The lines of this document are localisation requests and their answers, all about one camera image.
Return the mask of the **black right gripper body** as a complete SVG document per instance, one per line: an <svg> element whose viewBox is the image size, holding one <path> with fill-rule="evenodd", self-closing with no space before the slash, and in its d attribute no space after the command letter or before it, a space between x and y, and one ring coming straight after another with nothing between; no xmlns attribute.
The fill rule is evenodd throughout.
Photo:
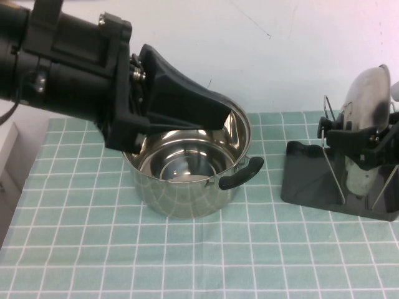
<svg viewBox="0 0 399 299"><path fill-rule="evenodd" d="M362 150L359 164L361 169L398 165L398 112L390 114L388 124L388 128L377 135L378 141Z"/></svg>

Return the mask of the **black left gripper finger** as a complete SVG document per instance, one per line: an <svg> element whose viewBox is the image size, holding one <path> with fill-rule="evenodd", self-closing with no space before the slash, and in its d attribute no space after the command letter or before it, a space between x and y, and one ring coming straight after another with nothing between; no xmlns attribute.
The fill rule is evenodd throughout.
<svg viewBox="0 0 399 299"><path fill-rule="evenodd" d="M151 113L229 113L221 97L182 74L154 47L145 44L140 59L146 72L147 111Z"/></svg>
<svg viewBox="0 0 399 299"><path fill-rule="evenodd" d="M147 108L151 123L179 130L218 130L230 113L221 95L197 84L157 87L151 91Z"/></svg>

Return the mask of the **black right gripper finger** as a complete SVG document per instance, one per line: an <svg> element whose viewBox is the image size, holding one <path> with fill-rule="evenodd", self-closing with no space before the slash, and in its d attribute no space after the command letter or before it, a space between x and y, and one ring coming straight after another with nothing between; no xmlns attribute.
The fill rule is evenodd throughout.
<svg viewBox="0 0 399 299"><path fill-rule="evenodd" d="M327 132L329 147L366 147L371 137L376 135L376 128L366 128L360 131L330 130Z"/></svg>

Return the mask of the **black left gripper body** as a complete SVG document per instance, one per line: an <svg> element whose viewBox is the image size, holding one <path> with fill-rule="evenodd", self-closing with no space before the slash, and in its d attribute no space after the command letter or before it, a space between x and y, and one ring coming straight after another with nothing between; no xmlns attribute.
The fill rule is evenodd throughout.
<svg viewBox="0 0 399 299"><path fill-rule="evenodd" d="M60 13L51 44L46 102L56 112L95 124L106 148L137 154L150 122L147 74L130 54L130 22L109 13L99 24Z"/></svg>

